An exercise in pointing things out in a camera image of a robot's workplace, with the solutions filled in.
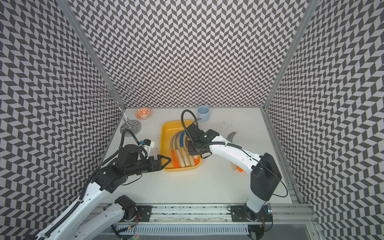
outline blue mug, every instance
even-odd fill
[[[206,122],[209,120],[210,112],[209,112],[209,106],[202,105],[197,108],[197,118],[201,118],[200,122]]]

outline mounting plate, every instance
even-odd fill
[[[137,211],[140,213],[139,222],[149,222],[152,213],[151,205],[136,205]]]
[[[231,210],[232,222],[257,222],[257,223],[263,222],[262,217],[260,217],[256,221],[249,220],[247,218],[247,216],[245,215],[244,205],[230,205],[230,210]],[[260,216],[265,215],[265,222],[271,222],[272,221],[271,215],[268,214],[268,210],[270,210],[270,208],[267,205],[264,205],[263,208],[260,210],[261,211]]]

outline metal plate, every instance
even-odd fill
[[[89,221],[108,204],[100,204],[87,216]],[[152,204],[149,222],[141,224],[223,224],[231,225],[239,222],[232,221],[231,204]],[[317,224],[312,207],[309,204],[270,204],[273,211],[273,224]]]
[[[126,228],[126,225],[119,224],[118,230]],[[206,235],[248,235],[248,226],[243,224],[225,225],[225,224],[156,224],[156,225],[138,225],[136,228],[126,229],[120,235],[132,235],[133,232],[138,235],[156,235],[156,236],[206,236]]]
[[[149,222],[149,218],[152,213],[151,205],[136,205],[138,212],[140,213],[139,222]]]
[[[262,216],[265,215],[265,222],[272,221],[271,215],[268,214],[268,209],[269,208],[266,205],[264,205],[263,209],[261,209]],[[257,222],[257,223],[263,222],[262,217],[259,217],[259,219],[256,221],[249,220],[245,215],[244,205],[230,205],[230,210],[231,210],[231,217],[233,222]]]

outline black cable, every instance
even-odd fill
[[[132,237],[130,237],[130,238],[122,237],[122,236],[119,234],[119,232],[116,230],[116,228],[115,228],[114,225],[111,225],[111,228],[112,228],[113,233],[116,235],[116,237],[118,237],[118,238],[121,239],[121,240],[129,240],[129,239],[132,238]]]
[[[143,146],[140,146],[140,148],[141,148],[141,150],[145,153],[144,158],[142,158],[141,160],[146,160],[146,159],[148,158],[148,153],[147,153],[147,151],[145,151],[145,149],[144,149]]]
[[[126,132],[126,129],[122,131],[122,134],[121,134],[121,141],[120,141],[120,145],[119,145],[119,148],[118,150],[112,154],[109,158],[107,158],[106,160],[104,160],[97,168],[96,170],[92,173],[92,175],[87,179],[87,181],[85,182],[84,184],[84,187],[83,189],[81,190],[81,193],[80,193],[80,196],[79,196],[79,200],[83,200],[84,198],[84,195],[85,195],[85,192],[87,190],[87,187],[88,185],[91,183],[92,181],[92,178],[96,175],[96,173],[101,169],[101,167],[106,164],[107,162],[109,162],[112,158],[114,158],[118,153],[119,153],[119,149],[122,147],[122,145],[124,144],[124,136],[125,136],[125,132]],[[75,210],[76,208],[80,205],[80,201],[78,201],[77,203],[75,203],[75,205],[71,208],[71,210],[65,214],[65,216],[60,219],[55,225],[53,225],[45,234],[44,236],[49,236],[56,228],[58,228]],[[43,240],[45,239],[46,237],[40,237],[39,240]]]
[[[126,129],[126,131],[128,131],[131,136],[133,137],[133,139],[136,141],[137,145],[140,147],[140,149],[145,153],[145,156],[144,158],[142,158],[141,160],[146,160],[148,158],[148,153],[147,151],[141,146],[141,143],[139,142],[139,140],[137,139],[137,137],[135,136],[135,134],[130,130],[130,129]]]
[[[140,213],[137,212],[137,213],[136,213],[136,223],[135,223],[135,225],[133,225],[133,226],[129,226],[129,227],[124,227],[124,228],[118,230],[118,233],[125,232],[126,230],[129,230],[130,228],[134,228],[134,227],[136,227],[136,226],[137,226],[137,223],[139,222],[139,217],[137,216],[137,214],[139,214],[139,216],[140,216]]]
[[[271,226],[268,228],[268,230],[264,230],[264,232],[268,232],[269,230],[271,230],[271,228],[273,226],[273,215],[272,214],[271,214],[271,219],[272,219]]]
[[[193,142],[193,139],[192,139],[192,137],[191,137],[191,134],[190,134],[189,130],[185,127],[185,124],[184,124],[184,113],[186,113],[186,112],[189,112],[190,114],[192,114],[192,116],[193,116],[193,118],[195,119],[195,122],[196,122],[196,127],[199,127],[199,124],[197,123],[197,119],[196,119],[195,114],[193,114],[193,112],[192,112],[191,110],[185,109],[185,110],[181,113],[181,125],[183,125],[183,128],[184,128],[184,130],[185,130],[185,133],[186,133],[187,136],[189,137],[189,140],[191,141],[192,146],[193,146],[194,148],[196,148],[196,147],[195,147],[195,143]]]
[[[142,176],[143,176],[143,174],[140,173],[140,177],[139,177],[138,179],[136,179],[135,181],[132,181],[132,182],[130,182],[130,183],[127,183],[127,184],[122,184],[122,186],[126,186],[126,185],[129,185],[129,184],[131,184],[131,183],[134,183],[134,182],[136,182],[137,180],[139,180]]]
[[[139,140],[136,138],[136,136],[135,136],[135,134],[130,130],[130,129],[126,129],[130,134],[131,134],[131,136],[133,137],[133,139],[136,141],[136,143],[138,144],[138,145],[140,145],[140,142],[139,142]]]
[[[243,149],[242,149],[242,151],[247,155],[247,156],[249,156],[250,158],[252,158],[253,160],[255,160],[255,161],[257,161],[256,159],[254,159],[253,157],[251,157],[246,151],[244,151]],[[283,184],[283,186],[285,187],[285,190],[286,190],[286,192],[287,192],[287,194],[285,195],[285,196],[280,196],[280,195],[276,195],[276,194],[272,194],[272,195],[275,195],[275,196],[277,196],[277,197],[286,197],[286,196],[288,196],[288,188],[286,187],[286,185],[281,181],[281,179],[280,178],[278,178],[278,176],[276,176],[271,170],[269,170],[264,164],[262,164],[262,163],[260,163],[259,162],[259,164],[261,165],[261,166],[263,166],[265,169],[267,169],[270,173],[272,173],[272,175],[274,175],[282,184]]]
[[[235,147],[237,149],[243,150],[242,147],[240,147],[239,145],[236,145],[236,144],[233,144],[230,142],[227,142],[227,143],[225,143],[225,142],[209,142],[209,143],[206,143],[203,146],[201,146],[198,150],[203,150],[204,148],[206,148],[210,145],[227,145],[229,147]]]

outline metal bracket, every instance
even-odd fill
[[[324,240],[323,233],[321,232],[318,224],[306,224],[310,240]]]
[[[257,219],[257,221],[255,221],[257,223],[263,223],[263,221],[265,221],[265,222],[271,222],[272,221],[270,214],[268,214],[268,210],[270,210],[270,208],[267,205],[264,205],[263,208],[265,210],[265,213],[263,213],[264,210],[261,209],[260,210],[261,211],[260,216],[265,215],[265,220],[263,220],[262,217],[259,217]],[[231,209],[232,222],[254,222],[254,221],[251,221],[247,218],[247,216],[245,214],[245,210],[244,210],[244,205],[231,205],[230,209]]]
[[[137,211],[140,214],[139,222],[149,222],[152,213],[151,205],[136,205]]]
[[[137,204],[137,208],[146,204]],[[246,218],[243,221],[232,221],[232,212],[229,208],[233,206],[243,206],[242,204],[151,204],[149,222],[141,222],[141,226],[156,225],[180,225],[180,224],[253,224]],[[100,204],[95,210],[88,215],[86,221],[96,217],[103,212],[103,207],[107,204]],[[309,204],[270,204],[273,211],[273,224],[317,224],[318,219],[313,214],[312,207]],[[147,214],[148,211],[140,213],[141,216]],[[132,222],[120,222],[119,224],[131,225]]]

